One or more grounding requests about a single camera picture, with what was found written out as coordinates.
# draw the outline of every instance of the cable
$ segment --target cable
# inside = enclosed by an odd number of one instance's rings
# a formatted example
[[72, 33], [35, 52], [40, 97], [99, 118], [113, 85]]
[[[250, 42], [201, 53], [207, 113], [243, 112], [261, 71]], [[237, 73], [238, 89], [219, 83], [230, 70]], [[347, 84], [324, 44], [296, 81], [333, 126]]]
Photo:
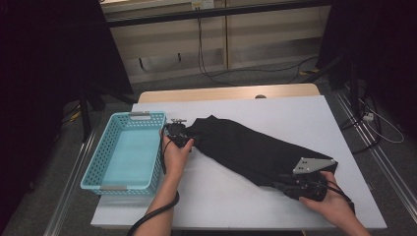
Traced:
[[227, 85], [227, 86], [231, 86], [231, 87], [237, 87], [236, 85], [233, 85], [233, 84], [230, 84], [230, 83], [227, 83], [227, 82], [220, 82], [220, 81], [217, 81], [217, 80], [213, 79], [212, 76], [210, 76], [209, 73], [206, 71], [205, 59], [204, 59], [204, 55], [203, 55], [202, 20], [200, 18], [197, 18], [197, 21], [199, 23], [199, 69], [200, 69], [200, 72], [215, 83], [223, 84], [223, 85]]
[[348, 126], [345, 126], [350, 120], [354, 119], [353, 116], [349, 117], [346, 121], [344, 121], [342, 124], [339, 125], [339, 129], [341, 131], [343, 131], [343, 130], [346, 130], [346, 129], [350, 128], [350, 127], [353, 127], [353, 126], [359, 124], [363, 120], [364, 116], [365, 116], [365, 112], [362, 112], [362, 115], [361, 115], [361, 117], [359, 119], [355, 120], [354, 123], [352, 123], [352, 124], [350, 124]]
[[347, 197], [347, 195], [341, 190], [341, 188], [337, 184], [335, 184], [335, 183], [333, 183], [333, 182], [331, 182], [329, 180], [328, 180], [328, 182], [329, 183], [332, 183], [337, 189], [335, 189], [334, 187], [331, 187], [329, 185], [321, 184], [319, 182], [308, 182], [308, 183], [313, 184], [315, 186], [320, 186], [322, 188], [326, 188], [328, 190], [334, 191], [335, 193], [341, 195], [346, 200], [346, 202], [349, 204], [349, 206], [352, 209], [353, 213], [355, 213], [355, 204], [352, 202], [352, 200], [349, 197]]
[[360, 102], [362, 102], [365, 106], [367, 106], [368, 107], [368, 109], [372, 112], [372, 113], [374, 113], [377, 117], [379, 117], [379, 118], [381, 118], [381, 119], [383, 119], [385, 122], [387, 122], [389, 125], [391, 125], [395, 130], [396, 130], [396, 132], [401, 136], [401, 140], [400, 141], [392, 141], [392, 140], [390, 140], [390, 139], [388, 139], [387, 137], [385, 137], [385, 136], [383, 136], [382, 134], [381, 134], [381, 131], [376, 131], [370, 124], [369, 124], [369, 121], [367, 121], [367, 124], [368, 124], [368, 126], [369, 126], [369, 128], [376, 134], [376, 135], [378, 135], [379, 137], [381, 137], [381, 138], [383, 138], [384, 140], [386, 140], [386, 141], [388, 141], [388, 142], [391, 142], [391, 143], [393, 143], [393, 144], [400, 144], [400, 143], [402, 143], [402, 142], [404, 142], [404, 136], [402, 135], [402, 133], [398, 130], [398, 129], [396, 129], [395, 128], [395, 126], [394, 125], [392, 125], [386, 118], [384, 118], [383, 116], [381, 116], [380, 114], [378, 114], [378, 112], [377, 111], [374, 111], [373, 109], [371, 109], [369, 106], [368, 106], [368, 104], [366, 104], [366, 102], [364, 102], [362, 99], [359, 99], [359, 101]]
[[64, 115], [62, 115], [62, 116], [63, 116], [63, 117], [68, 116], [70, 113], [72, 113], [72, 112], [74, 112], [76, 109], [78, 109], [78, 108], [79, 108], [79, 106], [80, 106], [80, 103], [77, 103], [77, 105], [76, 105], [76, 106], [74, 106], [74, 108], [72, 108], [71, 110], [69, 110], [69, 111], [65, 112], [65, 113], [64, 113]]
[[349, 123], [349, 121], [351, 121], [353, 119], [353, 116], [350, 116], [349, 118], [347, 118], [345, 121], [343, 121], [342, 123], [338, 124], [337, 126], [339, 127], [339, 129], [341, 130], [341, 128], [343, 128], [347, 123]]
[[163, 207], [160, 207], [148, 214], [146, 214], [144, 217], [142, 217], [140, 220], [138, 220], [134, 225], [132, 225], [131, 229], [128, 232], [128, 236], [132, 236], [135, 231], [139, 228], [139, 226], [141, 226], [143, 223], [145, 223], [146, 221], [150, 220], [151, 218], [173, 208], [175, 205], [178, 204], [178, 202], [180, 202], [180, 195], [177, 191], [176, 195], [175, 195], [175, 199], [168, 205], [165, 205]]
[[323, 24], [323, 19], [322, 19], [322, 8], [320, 7], [319, 9], [319, 18], [320, 18], [320, 24], [322, 25], [322, 34], [325, 34], [325, 25]]
[[[168, 144], [166, 144], [165, 148], [162, 150], [162, 139], [163, 139], [163, 134], [165, 132], [165, 129], [166, 129], [166, 126], [163, 126], [162, 127], [162, 131], [161, 131], [161, 134], [160, 134], [160, 143], [159, 143], [159, 151], [161, 153], [161, 156], [160, 156], [160, 158], [161, 158], [161, 166], [162, 166], [162, 171], [163, 171], [164, 174], [166, 173], [166, 168], [165, 168], [165, 163], [164, 163], [163, 159], [164, 159], [164, 156], [165, 156], [166, 148], [168, 148], [169, 144], [172, 143], [172, 141], [169, 141]], [[160, 208], [157, 208], [154, 211], [152, 211], [152, 212], [144, 215], [134, 225], [132, 225], [132, 227], [130, 228], [129, 232], [127, 233], [127, 236], [132, 236], [135, 233], [135, 231], [143, 223], [145, 223], [146, 221], [150, 220], [151, 218], [153, 218], [153, 217], [155, 217], [155, 216], [157, 216], [157, 215], [159, 215], [159, 214], [161, 214], [161, 213], [163, 213], [163, 212], [165, 212], [165, 211], [167, 211], [167, 210], [175, 207], [178, 204], [179, 201], [180, 201], [180, 194], [177, 191], [177, 193], [175, 194], [175, 198], [174, 198], [174, 200], [171, 203], [169, 203], [169, 204], [167, 204], [165, 206], [162, 206]]]
[[[373, 102], [373, 105], [374, 105], [374, 108], [375, 108], [375, 110], [377, 110], [377, 105], [376, 105], [376, 102], [375, 102], [375, 100], [371, 97], [371, 100], [372, 100], [372, 102]], [[367, 107], [368, 109], [370, 109], [370, 106], [366, 103], [365, 104], [365, 106], [364, 106], [364, 109], [365, 109], [365, 107]], [[344, 122], [342, 122], [340, 125], [345, 125], [348, 121], [350, 121], [351, 120], [351, 118], [353, 118], [353, 117], [350, 117], [349, 119], [347, 119], [346, 121], [344, 121]], [[352, 125], [350, 125], [350, 126], [348, 126], [348, 127], [345, 127], [344, 129], [343, 129], [343, 127], [341, 127], [341, 129], [340, 130], [345, 130], [345, 129], [347, 129], [347, 128], [350, 128], [350, 127], [353, 127], [353, 126], [355, 126], [355, 125], [358, 125], [361, 121], [363, 120], [363, 118], [361, 118], [361, 119], [358, 119], [358, 120], [356, 120]], [[380, 122], [380, 119], [379, 119], [379, 117], [377, 116], [377, 119], [375, 120], [375, 122], [376, 122], [376, 125], [377, 125], [377, 129], [378, 129], [378, 131], [379, 131], [379, 133], [381, 134], [382, 133], [382, 127], [381, 127], [381, 122]], [[364, 148], [361, 148], [361, 149], [358, 149], [358, 150], [354, 150], [354, 151], [351, 151], [352, 152], [352, 154], [358, 154], [358, 153], [360, 153], [360, 152], [363, 152], [363, 151], [365, 151], [365, 150], [368, 150], [368, 149], [370, 149], [370, 148], [373, 148], [374, 146], [376, 146], [379, 142], [381, 141], [381, 137], [380, 136], [377, 136], [377, 138], [372, 142], [372, 143], [370, 143], [369, 145], [367, 145], [366, 147], [364, 147]]]
[[218, 76], [221, 76], [221, 75], [224, 75], [224, 74], [227, 74], [227, 73], [233, 73], [233, 72], [266, 72], [266, 73], [268, 73], [268, 72], [286, 71], [286, 70], [290, 70], [290, 69], [293, 69], [293, 68], [297, 68], [296, 75], [291, 80], [289, 80], [288, 82], [286, 82], [286, 84], [289, 84], [292, 81], [294, 81], [295, 79], [297, 79], [298, 74], [300, 72], [300, 67], [301, 67], [302, 64], [304, 64], [307, 61], [310, 61], [312, 59], [318, 58], [318, 56], [310, 57], [310, 58], [307, 58], [307, 59], [305, 59], [305, 60], [297, 63], [296, 65], [293, 65], [293, 66], [290, 66], [290, 67], [287, 67], [287, 68], [276, 69], [276, 70], [238, 69], [238, 70], [227, 70], [227, 71], [224, 71], [224, 72], [220, 72], [220, 73], [217, 73], [217, 74], [210, 75], [206, 71], [205, 60], [204, 60], [204, 55], [203, 55], [203, 40], [202, 40], [202, 38], [203, 38], [202, 37], [203, 30], [202, 30], [202, 20], [200, 18], [198, 18], [197, 21], [198, 21], [198, 25], [199, 25], [199, 69], [200, 69], [200, 72], [204, 76], [208, 77], [213, 82], [218, 83], [218, 84], [223, 84], [223, 85], [227, 85], [227, 86], [237, 87], [236, 85], [233, 85], [233, 84], [230, 84], [230, 83], [227, 83], [227, 82], [220, 82], [220, 81], [217, 81], [217, 80], [215, 80], [213, 78], [213, 77], [218, 77]]
[[80, 117], [81, 117], [81, 111], [77, 111], [76, 113], [74, 113], [74, 114], [71, 116], [71, 118], [70, 118], [70, 119], [63, 121], [63, 122], [62, 122], [62, 124], [65, 124], [65, 123], [67, 123], [67, 122], [74, 122], [74, 121], [76, 121], [76, 120], [77, 120], [78, 118], [80, 118]]

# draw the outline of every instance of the teal plastic basket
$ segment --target teal plastic basket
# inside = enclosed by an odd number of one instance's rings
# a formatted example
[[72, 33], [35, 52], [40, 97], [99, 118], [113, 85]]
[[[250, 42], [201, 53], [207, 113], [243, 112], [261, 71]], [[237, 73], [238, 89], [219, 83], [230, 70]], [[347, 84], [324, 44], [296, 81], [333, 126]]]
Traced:
[[113, 114], [81, 188], [98, 195], [154, 195], [161, 169], [159, 130], [165, 122], [161, 111]]

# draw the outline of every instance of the wooden panel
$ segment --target wooden panel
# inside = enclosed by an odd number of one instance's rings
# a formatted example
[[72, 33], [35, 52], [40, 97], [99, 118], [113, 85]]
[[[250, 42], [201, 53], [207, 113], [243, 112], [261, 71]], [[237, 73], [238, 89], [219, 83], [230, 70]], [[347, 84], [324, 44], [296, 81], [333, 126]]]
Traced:
[[230, 16], [227, 19], [231, 47], [320, 37], [320, 8]]
[[[222, 17], [202, 19], [204, 50], [223, 47]], [[199, 49], [197, 20], [111, 29], [123, 59], [193, 52]]]
[[320, 92], [316, 85], [313, 84], [235, 88], [198, 88], [146, 91], [141, 94], [138, 102], [251, 99], [260, 94], [266, 97], [287, 97], [320, 95]]

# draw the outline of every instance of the white tabletop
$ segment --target white tabletop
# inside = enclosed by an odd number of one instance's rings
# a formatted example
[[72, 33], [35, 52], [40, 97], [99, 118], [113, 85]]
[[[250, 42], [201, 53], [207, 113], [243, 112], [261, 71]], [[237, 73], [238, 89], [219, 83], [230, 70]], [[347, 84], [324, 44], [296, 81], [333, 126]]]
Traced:
[[[356, 205], [358, 218], [367, 228], [386, 228], [385, 221], [344, 140], [323, 96], [251, 100], [140, 103], [133, 111], [165, 111], [171, 118], [214, 115], [255, 131], [312, 149], [339, 162], [335, 177]], [[201, 154], [196, 148], [179, 186], [174, 229], [327, 229], [333, 228], [319, 214], [272, 188], [260, 188]], [[102, 196], [91, 224], [130, 227], [141, 218], [151, 199]]]

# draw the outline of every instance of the black cloth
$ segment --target black cloth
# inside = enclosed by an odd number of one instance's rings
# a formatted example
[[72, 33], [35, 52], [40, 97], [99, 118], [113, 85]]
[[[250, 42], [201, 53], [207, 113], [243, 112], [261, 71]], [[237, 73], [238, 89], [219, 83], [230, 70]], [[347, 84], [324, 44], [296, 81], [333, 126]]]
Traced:
[[[195, 144], [200, 152], [258, 186], [274, 187], [273, 183], [283, 182], [281, 175], [291, 175], [301, 157], [331, 159], [214, 116], [196, 119], [186, 134], [200, 136]], [[335, 168], [336, 164], [324, 170], [334, 173]]]

